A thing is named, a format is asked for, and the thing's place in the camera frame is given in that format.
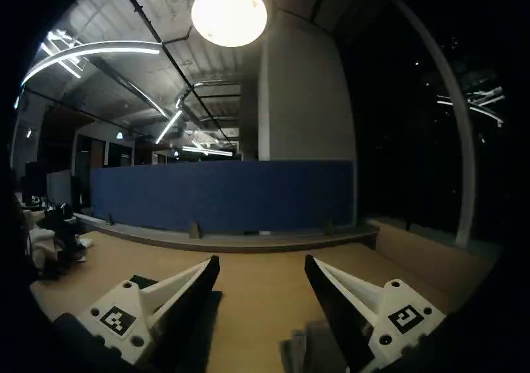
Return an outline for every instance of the light fixture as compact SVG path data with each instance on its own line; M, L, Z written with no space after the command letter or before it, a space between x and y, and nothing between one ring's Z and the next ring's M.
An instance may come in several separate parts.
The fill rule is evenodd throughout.
M167 126L164 128L164 130L160 133L160 136L158 136L158 138L156 139L156 141L154 142L155 144L158 144L160 142L160 140L162 140L162 137L168 132L168 130L171 128L171 126L173 126L173 124L175 123L175 121L178 119L178 117L182 115L182 111L177 111L177 113L175 115L173 115L173 117L171 118L171 120L168 122Z
M50 65L63 60L69 60L73 57L89 56L90 54L101 53L144 53L159 54L160 43L157 42L139 42L134 40L112 40L107 42L94 42L75 46L37 63L31 68L24 78L22 84L26 83L32 76L45 70Z
M505 98L506 98L506 97L504 97L504 94L501 94L500 96L495 97L495 98L492 98L491 100L487 100L487 101L485 101L485 102L483 102L483 103L480 103L479 105L480 105L481 107L483 107L483 106L485 106L485 105L487 105L487 104L495 103L495 102L500 101L500 100L505 99Z
M49 57L53 56L54 53L53 51L51 51L47 45L45 45L44 43L41 43L40 44L40 48L44 50L44 52L49 55ZM72 75L74 75L77 79L80 79L81 76L76 72L74 71L73 69L71 69L71 67L69 67L68 65L66 65L63 61L59 61L59 65L61 65L61 67L63 67L65 70L69 71L69 73L71 73Z
M188 152L200 152L202 154L207 152L208 154L212 154L212 155L232 156L232 152L229 152L229 151L209 150L206 148L196 148L194 146L183 146L182 150L188 151Z
M267 8L263 0L195 0L191 21L197 32L212 43L244 46L264 31Z
M191 140L191 143L192 143L193 145L195 145L198 149L203 149L203 146L200 145L197 141L195 141L195 140Z

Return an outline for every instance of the blue partition panel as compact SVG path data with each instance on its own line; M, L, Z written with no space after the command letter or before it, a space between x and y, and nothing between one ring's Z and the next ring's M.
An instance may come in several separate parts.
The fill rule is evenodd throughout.
M94 215L187 231L291 231L352 222L352 162L198 162L92 171Z

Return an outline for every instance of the desk surface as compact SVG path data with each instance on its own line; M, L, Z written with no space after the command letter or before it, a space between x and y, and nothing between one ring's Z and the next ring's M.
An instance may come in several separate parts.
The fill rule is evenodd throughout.
M163 280L211 256L138 244L102 233L87 233L94 246L87 262L74 266L58 282L34 283L32 290L44 312L55 319L75 314L108 292L117 282L144 276ZM413 274L361 244L345 244L310 252L337 268L382 286L401 278L440 310L451 300ZM280 341L324 313L303 270L306 252L223 254L214 290L223 292L219 305L208 372L283 373Z

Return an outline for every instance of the round ceiling light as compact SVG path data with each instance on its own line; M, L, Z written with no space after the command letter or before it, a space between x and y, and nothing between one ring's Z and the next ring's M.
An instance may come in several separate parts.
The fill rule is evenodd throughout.
M219 46L244 46L267 25L263 0L195 0L191 21L197 32Z

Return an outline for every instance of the desk clutter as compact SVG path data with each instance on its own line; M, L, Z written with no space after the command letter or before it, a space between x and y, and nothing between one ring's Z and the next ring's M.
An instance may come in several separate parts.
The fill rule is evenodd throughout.
M84 231L67 203L35 202L30 205L32 209L25 209L26 203L21 204L30 255L39 278L58 280L68 273L72 264L86 261L86 250L92 246L92 241L80 239Z

